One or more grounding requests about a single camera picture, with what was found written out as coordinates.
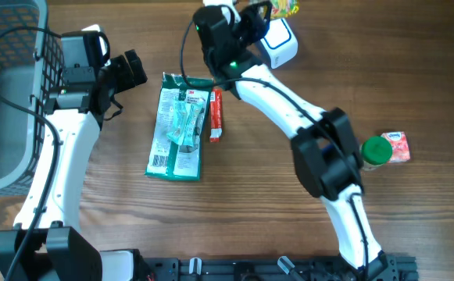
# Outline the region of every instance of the wooden surface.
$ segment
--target wooden surface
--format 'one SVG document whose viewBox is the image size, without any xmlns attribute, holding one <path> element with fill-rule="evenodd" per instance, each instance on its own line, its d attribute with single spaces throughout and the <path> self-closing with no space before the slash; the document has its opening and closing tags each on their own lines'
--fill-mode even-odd
<svg viewBox="0 0 454 281">
<path fill-rule="evenodd" d="M 338 254 L 323 205 L 296 179 L 286 137 L 231 94 L 221 142 L 204 144 L 200 182 L 144 176 L 162 73 L 179 72 L 181 37 L 198 7 L 50 5 L 54 31 L 99 23 L 113 54 L 134 48 L 148 74 L 147 84 L 118 96 L 125 112 L 104 124 L 91 154 L 83 235 L 99 250 L 138 248 L 145 257 Z M 416 256 L 422 280 L 454 280 L 454 1 L 312 0 L 288 21 L 299 50 L 274 70 L 283 83 L 345 110 L 361 141 L 407 133 L 411 162 L 363 174 L 375 237 L 387 252 Z M 188 74 L 209 76 L 195 32 L 184 59 Z M 0 229 L 22 202 L 0 198 Z"/>
</svg>

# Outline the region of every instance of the green and white packaging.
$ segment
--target green and white packaging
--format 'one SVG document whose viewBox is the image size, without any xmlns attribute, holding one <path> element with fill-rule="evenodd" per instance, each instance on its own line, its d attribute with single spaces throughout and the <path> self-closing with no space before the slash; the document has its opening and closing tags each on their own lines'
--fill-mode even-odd
<svg viewBox="0 0 454 281">
<path fill-rule="evenodd" d="M 188 77 L 191 84 L 208 85 L 212 79 Z M 199 180 L 201 173 L 201 133 L 209 110 L 212 88 L 196 90 L 183 81 L 181 75 L 163 74 L 163 84 L 157 108 L 156 128 L 145 175 L 166 180 Z M 195 121 L 193 145 L 178 145 L 168 138 L 173 128 L 173 103 L 185 101 L 190 108 L 202 106 Z"/>
</svg>

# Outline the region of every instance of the bottle with green lid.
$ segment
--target bottle with green lid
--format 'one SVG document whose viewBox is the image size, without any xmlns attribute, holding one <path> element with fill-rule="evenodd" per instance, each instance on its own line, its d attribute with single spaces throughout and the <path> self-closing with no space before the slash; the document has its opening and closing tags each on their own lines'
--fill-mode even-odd
<svg viewBox="0 0 454 281">
<path fill-rule="evenodd" d="M 372 171 L 390 160 L 393 148 L 383 137 L 371 137 L 362 144 L 360 153 L 364 159 L 364 171 Z"/>
</svg>

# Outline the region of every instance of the green lid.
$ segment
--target green lid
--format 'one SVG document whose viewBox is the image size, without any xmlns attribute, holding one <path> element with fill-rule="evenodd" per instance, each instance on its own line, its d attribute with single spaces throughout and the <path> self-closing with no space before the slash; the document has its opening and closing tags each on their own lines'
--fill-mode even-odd
<svg viewBox="0 0 454 281">
<path fill-rule="evenodd" d="M 383 165 L 390 160 L 393 148 L 383 137 L 371 137 L 362 145 L 361 152 L 364 161 L 372 165 Z"/>
</svg>

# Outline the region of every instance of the yellow package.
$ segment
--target yellow package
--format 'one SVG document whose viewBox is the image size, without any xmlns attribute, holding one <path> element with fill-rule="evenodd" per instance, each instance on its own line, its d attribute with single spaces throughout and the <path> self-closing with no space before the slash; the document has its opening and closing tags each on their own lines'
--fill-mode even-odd
<svg viewBox="0 0 454 281">
<path fill-rule="evenodd" d="M 270 0 L 272 2 L 271 19 L 280 19 L 296 14 L 299 11 L 299 0 Z M 261 0 L 250 0 L 251 4 Z"/>
</svg>

